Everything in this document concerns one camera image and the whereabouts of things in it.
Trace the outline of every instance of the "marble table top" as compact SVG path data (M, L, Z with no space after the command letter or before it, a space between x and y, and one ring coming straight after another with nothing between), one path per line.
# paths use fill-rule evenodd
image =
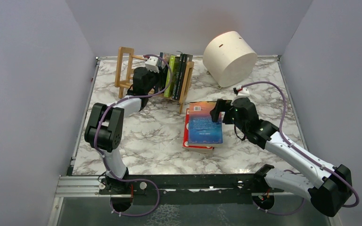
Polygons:
M206 73L207 69L202 63L202 57L194 57L194 62L192 85L184 112L189 102L235 97L232 87L236 85L219 89L213 77ZM114 87L116 63L115 60L100 62L86 120L96 102L108 104L118 100L119 89ZM138 66L143 66L143 62L135 60L132 67ZM124 61L122 76L125 76L126 67L127 61ZM288 96L275 59L259 58L252 73L239 84L254 81L271 81L280 86ZM259 117L278 125L281 118L282 99L277 90L266 84L258 84L250 87L249 92L249 98L256 105ZM224 143L215 148L212 154L201 154L183 149L185 113L178 114L178 110L177 102L153 97L141 112L124 119L120 153L130 174L253 173L266 163L280 170L292 169L278 156L247 140L241 142L235 136L232 125L223 124ZM289 98L283 131L303 146ZM83 137L84 134L79 143L73 175L101 174L105 168L100 155L84 141Z

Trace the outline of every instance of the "wall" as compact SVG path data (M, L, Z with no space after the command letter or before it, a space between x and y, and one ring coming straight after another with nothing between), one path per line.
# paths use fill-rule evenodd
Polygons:
M352 171L343 225L362 225L362 1L314 0L281 63L310 151Z
M95 55L117 56L120 46L202 55L232 30L259 55L282 54L312 0L66 1Z
M64 0L0 0L0 226L47 224L94 64Z

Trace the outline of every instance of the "stack of books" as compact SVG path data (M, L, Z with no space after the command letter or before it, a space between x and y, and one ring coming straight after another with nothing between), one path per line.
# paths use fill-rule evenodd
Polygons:
M183 148L207 154L223 143L221 114L217 122L212 122L210 116L215 105L211 101L190 103L185 116Z
M192 61L193 55L190 54L183 54L181 53L179 56L171 55L168 53L160 53L160 57L167 60L172 72L173 72L173 79L168 89L166 89L165 93L163 94L164 97L172 98L173 100L179 100L182 90L182 85L184 82L185 70L187 67L187 63ZM164 62L158 61L159 69L162 69L164 73L167 75L165 78L164 87L166 87L170 83L170 72L168 68L165 66Z

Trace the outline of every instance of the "wooden frame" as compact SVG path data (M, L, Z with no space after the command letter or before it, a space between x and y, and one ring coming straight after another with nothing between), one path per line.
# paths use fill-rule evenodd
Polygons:
M123 55L129 54L128 56L128 65L127 65L127 72L125 76L125 80L120 80L120 74L123 64ZM138 60L145 60L141 56L134 55L134 49L133 48L127 48L127 47L120 47L117 57L117 67L116 67L116 75L115 75L115 87L119 87L119 98L124 97L124 89L129 89L132 85L132 74L134 74L134 69L132 68L132 62L134 59ZM187 62L187 67L185 69L185 75L184 75L184 81L182 81L182 89L181 89L181 95L179 100L173 100L171 97L164 97L163 94L157 95L157 97L166 98L172 101L177 101L180 103L180 110L179 113L182 113L182 108L184 107L185 99L187 98L188 91L191 87L191 76L192 71L194 67L194 62Z

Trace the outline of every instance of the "cylindrical container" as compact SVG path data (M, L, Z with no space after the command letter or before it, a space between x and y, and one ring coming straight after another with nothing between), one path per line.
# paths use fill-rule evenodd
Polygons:
M203 65L221 87L234 85L249 76L256 60L257 54L238 32L217 36L203 53Z

